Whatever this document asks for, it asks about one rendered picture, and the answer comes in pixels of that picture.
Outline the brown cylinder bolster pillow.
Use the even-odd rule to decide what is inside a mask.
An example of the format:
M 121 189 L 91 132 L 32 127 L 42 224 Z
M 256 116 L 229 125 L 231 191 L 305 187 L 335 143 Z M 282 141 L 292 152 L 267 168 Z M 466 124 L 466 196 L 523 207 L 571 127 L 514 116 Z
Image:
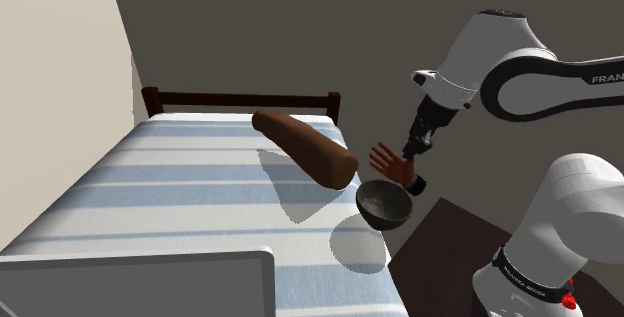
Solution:
M 359 166 L 356 155 L 309 124 L 281 111 L 259 109 L 252 126 L 320 186 L 340 190 L 353 180 Z

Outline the red-brown hand figure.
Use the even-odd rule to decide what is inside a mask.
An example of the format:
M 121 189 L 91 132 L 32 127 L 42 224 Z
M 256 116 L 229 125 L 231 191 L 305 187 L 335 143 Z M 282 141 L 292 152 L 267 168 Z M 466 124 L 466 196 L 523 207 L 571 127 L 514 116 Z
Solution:
M 369 158 L 375 170 L 402 186 L 409 194 L 419 196 L 425 190 L 427 182 L 416 173 L 413 158 L 399 156 L 382 142 L 371 147 Z

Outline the grey laptop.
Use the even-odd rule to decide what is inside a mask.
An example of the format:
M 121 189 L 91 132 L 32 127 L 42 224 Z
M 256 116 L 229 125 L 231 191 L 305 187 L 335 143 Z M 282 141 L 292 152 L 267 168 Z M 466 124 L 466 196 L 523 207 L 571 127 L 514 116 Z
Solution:
M 277 317 L 267 247 L 0 256 L 0 317 Z

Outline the dark grey bowl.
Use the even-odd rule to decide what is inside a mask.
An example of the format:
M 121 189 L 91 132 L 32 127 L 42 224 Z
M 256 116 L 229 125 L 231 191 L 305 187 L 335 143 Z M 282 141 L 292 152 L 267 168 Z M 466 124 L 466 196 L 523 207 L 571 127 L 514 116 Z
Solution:
M 368 225 L 378 231 L 400 227 L 413 212 L 407 192 L 385 180 L 363 182 L 356 191 L 356 206 Z

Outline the bed with striped cover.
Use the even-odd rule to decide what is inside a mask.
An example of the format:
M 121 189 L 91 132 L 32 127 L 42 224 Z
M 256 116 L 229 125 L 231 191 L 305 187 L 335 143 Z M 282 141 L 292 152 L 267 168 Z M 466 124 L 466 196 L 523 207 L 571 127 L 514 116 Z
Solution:
M 312 180 L 247 114 L 165 113 L 137 125 L 5 255 L 267 247 L 278 317 L 408 317 L 382 235 Z

